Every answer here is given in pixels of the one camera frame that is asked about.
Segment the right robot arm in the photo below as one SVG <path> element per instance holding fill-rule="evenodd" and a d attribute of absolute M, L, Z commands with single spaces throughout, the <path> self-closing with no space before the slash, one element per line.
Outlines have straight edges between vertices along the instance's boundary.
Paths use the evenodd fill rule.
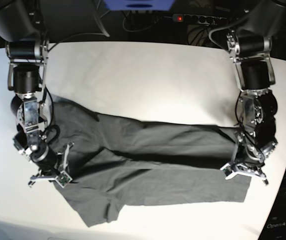
<path fill-rule="evenodd" d="M 43 114 L 47 88 L 45 75 L 49 39 L 37 1 L 0 0 L 0 37 L 5 40 L 9 59 L 7 88 L 15 93 L 10 107 L 16 118 L 17 134 L 13 145 L 22 156 L 38 166 L 38 173 L 30 178 L 36 181 L 69 183 L 67 156 L 73 143 L 55 153 L 50 144 L 60 129 Z"/>

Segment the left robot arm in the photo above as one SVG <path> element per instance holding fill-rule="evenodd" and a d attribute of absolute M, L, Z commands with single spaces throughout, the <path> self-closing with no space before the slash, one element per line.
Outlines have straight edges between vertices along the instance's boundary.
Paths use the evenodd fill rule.
<path fill-rule="evenodd" d="M 232 19 L 209 32 L 233 63 L 239 88 L 235 109 L 239 125 L 231 160 L 222 167 L 226 179 L 237 175 L 266 180 L 262 168 L 277 146 L 276 83 L 271 62 L 272 37 L 286 23 L 286 0 L 243 0 Z"/>

